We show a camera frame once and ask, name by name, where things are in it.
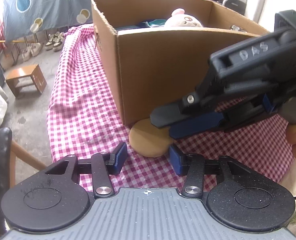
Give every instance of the small wooden table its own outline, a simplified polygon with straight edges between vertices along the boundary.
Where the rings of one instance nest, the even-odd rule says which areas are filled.
[[[32,82],[19,84],[19,79],[25,77],[30,77]],[[8,74],[6,82],[15,97],[19,95],[19,92],[23,87],[32,85],[35,85],[37,90],[42,94],[47,85],[38,64],[14,69]]]

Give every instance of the screw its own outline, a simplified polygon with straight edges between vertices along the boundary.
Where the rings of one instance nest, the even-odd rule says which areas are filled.
[[[200,188],[196,186],[188,186],[185,188],[185,192],[188,194],[197,194],[200,192]]]
[[[102,186],[96,189],[96,192],[100,195],[107,195],[112,191],[110,187]]]
[[[188,101],[189,104],[192,104],[195,101],[195,98],[193,97],[193,95],[189,95],[187,97],[187,101]]]

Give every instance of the white shoe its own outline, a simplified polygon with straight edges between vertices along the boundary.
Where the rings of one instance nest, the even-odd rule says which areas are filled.
[[[42,49],[42,45],[38,43],[31,44],[31,54],[33,57],[36,57]]]
[[[64,38],[64,33],[60,33],[56,38],[55,38],[55,43],[53,45],[52,50],[53,51],[59,51],[63,48],[65,42]]]
[[[28,46],[26,49],[23,51],[23,60],[27,61],[31,58],[31,46]]]
[[[46,50],[51,50],[55,44],[55,39],[58,37],[59,32],[56,32],[55,34],[49,34],[49,40],[45,45]]]

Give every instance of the chair leg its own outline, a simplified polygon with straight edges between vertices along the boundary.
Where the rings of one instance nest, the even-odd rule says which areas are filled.
[[[12,151],[10,152],[9,177],[10,177],[10,188],[12,188],[16,185],[16,155]]]
[[[40,160],[32,156],[29,152],[27,152],[14,140],[12,140],[11,142],[11,151],[14,152],[16,157],[18,157],[19,159],[21,159],[23,162],[27,163],[31,167],[37,169],[38,171],[42,171],[47,167],[44,163],[42,163]]]

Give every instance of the red gingham tablecloth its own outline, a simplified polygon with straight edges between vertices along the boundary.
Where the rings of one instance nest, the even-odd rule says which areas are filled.
[[[128,145],[129,158],[118,176],[119,187],[178,187],[178,177],[168,156],[145,158],[129,145],[129,128],[119,118],[110,88],[95,49],[93,25],[73,27],[66,33],[51,94],[47,127],[52,159],[75,154],[79,159],[94,153],[111,152],[119,142]],[[231,133],[205,132],[177,141],[183,152],[208,159],[229,155],[265,176],[280,181],[293,161],[285,141],[287,122],[279,115]],[[92,191],[91,176],[81,175],[80,185]],[[216,185],[214,176],[205,179],[205,190]]]

